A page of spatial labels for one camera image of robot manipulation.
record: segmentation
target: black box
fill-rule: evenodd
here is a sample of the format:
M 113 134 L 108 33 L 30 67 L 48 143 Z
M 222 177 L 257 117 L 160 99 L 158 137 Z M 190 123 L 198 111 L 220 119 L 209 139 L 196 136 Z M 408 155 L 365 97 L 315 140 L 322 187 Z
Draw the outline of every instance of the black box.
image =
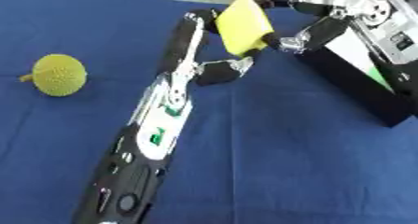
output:
M 351 63 L 352 61 L 347 61 L 362 57 L 361 63 L 372 65 L 370 59 L 366 61 L 369 51 L 351 29 L 325 47 L 316 51 L 305 51 L 297 57 L 362 104 L 385 126 L 396 126 L 413 115 L 411 106 L 403 97 L 395 95 L 382 83 Z

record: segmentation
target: robotic arm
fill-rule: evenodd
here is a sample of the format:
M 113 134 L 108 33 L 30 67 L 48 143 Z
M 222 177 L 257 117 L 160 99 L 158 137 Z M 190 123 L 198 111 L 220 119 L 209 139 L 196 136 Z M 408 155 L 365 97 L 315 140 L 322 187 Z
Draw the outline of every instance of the robotic arm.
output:
M 214 10 L 196 10 L 177 24 L 155 81 L 104 154 L 73 223 L 142 223 L 192 110 L 189 82 L 233 81 L 254 63 L 254 53 L 240 61 L 195 61 L 215 17 Z
M 416 105 L 418 15 L 405 0 L 254 0 L 262 8 L 292 7 L 320 19 L 294 37 L 268 33 L 276 50 L 319 49 L 353 29 L 396 94 Z M 154 83 L 131 120 L 106 151 L 74 216 L 74 224 L 141 223 L 170 164 L 176 140 L 192 110 L 188 84 L 230 82 L 243 76 L 258 55 L 239 61 L 197 63 L 207 31 L 216 33 L 218 12 L 195 10 L 178 23 Z

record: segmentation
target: table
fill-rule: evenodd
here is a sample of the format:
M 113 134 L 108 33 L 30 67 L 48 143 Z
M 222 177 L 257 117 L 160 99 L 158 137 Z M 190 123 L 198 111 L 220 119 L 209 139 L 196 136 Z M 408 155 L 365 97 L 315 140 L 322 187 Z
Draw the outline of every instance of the table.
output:
M 170 0 L 0 0 L 0 221 L 68 224 L 91 172 L 153 78 L 178 19 Z M 270 14 L 292 35 L 311 18 Z M 42 95 L 17 76 L 49 53 L 87 85 Z M 202 61 L 227 56 L 219 38 Z M 191 86 L 195 109 L 147 223 L 418 222 L 418 122 L 384 128 L 290 54 L 244 78 Z

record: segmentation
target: yellow spiky ball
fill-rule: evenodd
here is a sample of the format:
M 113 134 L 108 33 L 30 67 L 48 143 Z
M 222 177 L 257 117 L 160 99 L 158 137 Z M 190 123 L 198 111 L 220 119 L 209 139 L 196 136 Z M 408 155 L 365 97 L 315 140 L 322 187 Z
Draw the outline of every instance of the yellow spiky ball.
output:
M 21 81 L 32 80 L 35 86 L 50 96 L 67 96 L 80 90 L 87 80 L 87 72 L 77 59 L 63 54 L 50 54 L 35 63 L 31 75 Z

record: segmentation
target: yellow foam block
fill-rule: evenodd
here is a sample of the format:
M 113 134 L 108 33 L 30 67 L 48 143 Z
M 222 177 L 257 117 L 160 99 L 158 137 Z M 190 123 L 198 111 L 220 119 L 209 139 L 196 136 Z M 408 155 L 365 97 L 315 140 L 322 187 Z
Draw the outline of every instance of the yellow foam block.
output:
M 216 19 L 225 48 L 242 56 L 250 49 L 264 49 L 261 38 L 274 30 L 263 9 L 254 0 L 235 0 Z

